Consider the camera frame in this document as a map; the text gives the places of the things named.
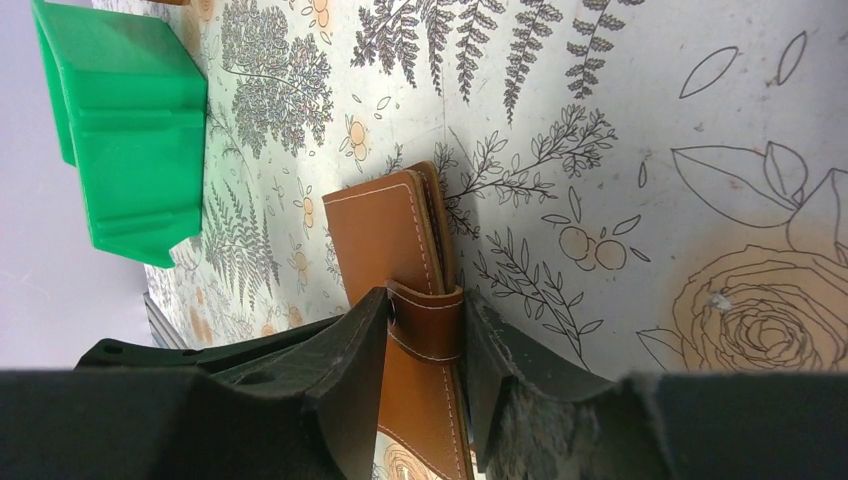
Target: white surface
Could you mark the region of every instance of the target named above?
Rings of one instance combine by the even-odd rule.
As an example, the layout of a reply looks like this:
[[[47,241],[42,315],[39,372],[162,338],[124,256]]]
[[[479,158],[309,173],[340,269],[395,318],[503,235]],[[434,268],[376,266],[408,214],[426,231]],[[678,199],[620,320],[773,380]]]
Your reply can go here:
[[[72,367],[104,337],[149,345],[142,266],[89,242],[77,173],[59,155],[30,2],[2,2],[0,22],[0,368]]]

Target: flower illustration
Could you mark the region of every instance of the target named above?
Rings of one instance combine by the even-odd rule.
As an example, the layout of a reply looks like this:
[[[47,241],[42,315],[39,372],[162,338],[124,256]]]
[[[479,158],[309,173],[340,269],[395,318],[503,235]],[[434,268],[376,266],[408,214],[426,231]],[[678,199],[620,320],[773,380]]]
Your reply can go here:
[[[212,20],[215,16],[215,0],[191,0],[191,4],[198,18],[204,22]]]
[[[389,472],[390,480],[429,480],[430,473],[421,460],[415,458],[405,448],[392,442],[383,454],[383,464]]]
[[[838,370],[848,268],[749,245],[692,275],[673,311],[689,370]]]
[[[365,146],[365,126],[359,120],[354,120],[352,115],[345,115],[345,127],[347,136],[342,140],[339,151],[343,152],[350,147],[345,157],[353,157],[356,161],[356,168],[362,172],[361,162],[368,157],[368,147]]]
[[[188,314],[191,319],[191,330],[194,332],[195,338],[204,345],[211,345],[215,341],[215,337],[212,334],[212,327],[209,326],[209,322],[204,318],[200,318],[194,307],[189,308]]]

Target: floral wallpaper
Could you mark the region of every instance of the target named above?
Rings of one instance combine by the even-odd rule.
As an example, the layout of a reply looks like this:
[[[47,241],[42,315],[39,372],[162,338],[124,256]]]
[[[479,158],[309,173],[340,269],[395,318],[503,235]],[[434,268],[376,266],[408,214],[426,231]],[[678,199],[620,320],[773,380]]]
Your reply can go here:
[[[459,282],[587,370],[848,368],[848,5],[94,3],[209,79],[203,233],[147,269],[190,344],[344,311],[321,196],[429,159]]]

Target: brown leather wallet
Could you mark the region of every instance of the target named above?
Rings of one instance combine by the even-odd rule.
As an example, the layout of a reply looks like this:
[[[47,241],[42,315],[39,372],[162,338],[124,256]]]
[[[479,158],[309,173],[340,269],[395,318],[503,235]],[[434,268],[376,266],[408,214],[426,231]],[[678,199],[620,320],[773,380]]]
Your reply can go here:
[[[348,301],[386,286],[397,313],[380,431],[443,479],[473,478],[456,370],[463,292],[435,167],[422,162],[323,200]]]

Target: leather tab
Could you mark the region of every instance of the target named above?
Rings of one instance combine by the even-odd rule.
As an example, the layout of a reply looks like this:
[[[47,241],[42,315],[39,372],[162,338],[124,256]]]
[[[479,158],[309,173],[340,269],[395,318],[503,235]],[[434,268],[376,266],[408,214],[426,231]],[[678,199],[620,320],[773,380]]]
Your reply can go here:
[[[397,321],[389,336],[406,353],[430,364],[450,365],[461,356],[462,287],[447,295],[416,292],[394,280],[386,287],[395,304]]]

